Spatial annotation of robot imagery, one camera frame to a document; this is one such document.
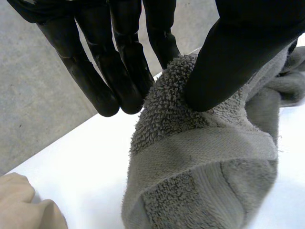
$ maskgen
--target black glove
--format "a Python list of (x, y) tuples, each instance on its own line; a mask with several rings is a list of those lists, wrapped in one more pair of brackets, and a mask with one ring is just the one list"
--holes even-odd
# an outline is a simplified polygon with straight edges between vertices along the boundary
[(228, 99), (305, 31), (304, 0), (216, 0), (216, 4), (220, 19), (199, 52), (185, 90), (188, 105), (196, 111)]
[[(69, 73), (103, 116), (140, 111), (154, 80), (137, 31), (141, 0), (8, 0), (27, 21), (37, 23)], [(179, 55), (171, 34), (176, 0), (143, 0), (149, 40), (162, 68)], [(82, 47), (75, 20), (106, 83)], [(119, 50), (112, 42), (112, 27)]]

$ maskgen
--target gray towel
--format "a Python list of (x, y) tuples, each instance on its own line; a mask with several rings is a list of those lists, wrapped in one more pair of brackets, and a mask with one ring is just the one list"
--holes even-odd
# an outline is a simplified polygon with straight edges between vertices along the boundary
[(287, 50), (231, 98), (202, 113), (191, 110), (183, 96), (196, 53), (168, 65), (150, 90), (132, 137), (122, 205), (127, 229), (248, 224), (276, 179), (279, 108), (304, 96), (301, 74), (289, 80), (290, 69), (277, 77)]

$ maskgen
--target black robotic finger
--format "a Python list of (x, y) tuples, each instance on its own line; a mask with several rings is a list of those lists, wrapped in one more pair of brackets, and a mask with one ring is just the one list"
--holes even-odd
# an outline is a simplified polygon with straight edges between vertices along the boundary
[(192, 109), (207, 111), (228, 99), (305, 31), (305, 1), (250, 2), (216, 0), (220, 19), (185, 88)]
[(108, 4), (103, 1), (90, 7), (82, 7), (82, 4), (85, 4), (82, 1), (79, 4), (75, 18), (107, 84), (115, 93), (125, 113), (139, 112), (142, 108), (142, 96), (113, 45)]
[(161, 67), (166, 69), (167, 64), (180, 54), (171, 33), (176, 0), (143, 0), (143, 3), (149, 42)]
[(67, 16), (37, 25), (99, 114), (106, 117), (116, 114), (118, 101), (88, 60), (74, 17)]
[(116, 46), (126, 69), (144, 99), (154, 84), (143, 46), (139, 42), (141, 0), (110, 1), (113, 32)]

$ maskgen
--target black fingertip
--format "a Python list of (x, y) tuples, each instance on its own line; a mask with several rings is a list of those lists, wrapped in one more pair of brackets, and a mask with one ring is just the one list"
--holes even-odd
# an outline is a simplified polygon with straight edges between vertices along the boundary
[(111, 117), (118, 113), (117, 99), (90, 62), (72, 63), (69, 72), (100, 115)]
[(121, 109), (129, 115), (138, 113), (142, 108), (143, 98), (129, 77), (119, 53), (114, 52), (109, 56), (101, 56), (97, 63)]
[(100, 101), (99, 98), (97, 98), (97, 101), (98, 102), (100, 101), (100, 103), (98, 103), (97, 105), (94, 105), (94, 104), (93, 105), (101, 116), (104, 116), (104, 117), (114, 116), (115, 114), (118, 113), (118, 111), (120, 109), (119, 103), (117, 102), (114, 95), (111, 95), (106, 100), (107, 100), (106, 106), (104, 106), (105, 102), (103, 100)]

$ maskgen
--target towel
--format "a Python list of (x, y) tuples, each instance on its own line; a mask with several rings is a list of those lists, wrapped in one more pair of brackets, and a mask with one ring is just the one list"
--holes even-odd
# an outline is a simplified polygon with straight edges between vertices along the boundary
[(279, 108), (304, 97), (305, 77), (293, 72), (304, 48), (289, 56), (288, 48), (228, 100), (201, 113), (183, 95), (198, 52), (168, 65), (132, 136), (122, 203), (127, 229), (248, 225), (276, 180)]
[(0, 177), (1, 229), (67, 229), (58, 206), (49, 199), (31, 203), (35, 189), (25, 176)]

